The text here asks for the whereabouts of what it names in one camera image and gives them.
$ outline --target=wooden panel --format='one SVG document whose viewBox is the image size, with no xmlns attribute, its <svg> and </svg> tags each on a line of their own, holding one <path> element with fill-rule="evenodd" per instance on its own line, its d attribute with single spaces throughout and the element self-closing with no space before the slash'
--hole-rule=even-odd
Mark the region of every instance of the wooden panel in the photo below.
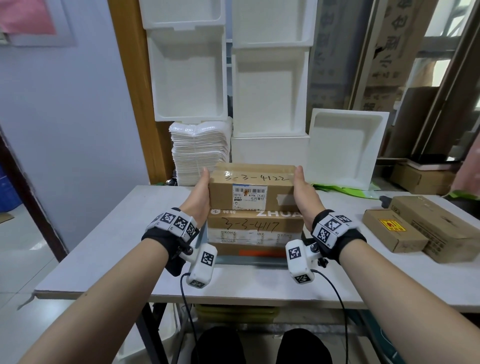
<svg viewBox="0 0 480 364">
<path fill-rule="evenodd" d="M 142 26 L 140 5 L 138 0 L 108 0 L 108 5 L 148 177 L 151 184 L 165 182 L 171 177 L 174 168 L 168 132 L 171 123 L 155 121 L 147 40 Z"/>
</svg>

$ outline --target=white foam tray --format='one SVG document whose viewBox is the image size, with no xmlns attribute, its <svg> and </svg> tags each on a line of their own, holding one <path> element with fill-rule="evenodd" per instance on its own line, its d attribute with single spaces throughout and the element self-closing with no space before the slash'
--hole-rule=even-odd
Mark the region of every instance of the white foam tray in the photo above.
<svg viewBox="0 0 480 364">
<path fill-rule="evenodd" d="M 305 180 L 368 190 L 388 114 L 313 109 Z"/>
<path fill-rule="evenodd" d="M 310 137 L 274 136 L 232 138 L 232 162 L 253 164 L 286 164 L 307 167 Z"/>
<path fill-rule="evenodd" d="M 311 47 L 317 0 L 232 0 L 233 47 Z"/>
<path fill-rule="evenodd" d="M 156 121 L 226 120 L 224 26 L 147 31 Z"/>
<path fill-rule="evenodd" d="M 308 48 L 234 49 L 233 136 L 302 136 Z"/>
<path fill-rule="evenodd" d="M 139 0 L 144 29 L 225 25 L 225 0 Z"/>
</svg>

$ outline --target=white wall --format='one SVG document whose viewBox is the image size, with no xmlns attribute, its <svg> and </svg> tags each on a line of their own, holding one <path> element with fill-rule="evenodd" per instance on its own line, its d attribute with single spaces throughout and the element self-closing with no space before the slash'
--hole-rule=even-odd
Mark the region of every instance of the white wall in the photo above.
<svg viewBox="0 0 480 364">
<path fill-rule="evenodd" d="M 72 250 L 148 176 L 107 0 L 63 4 L 75 47 L 0 47 L 0 126 Z"/>
</svg>

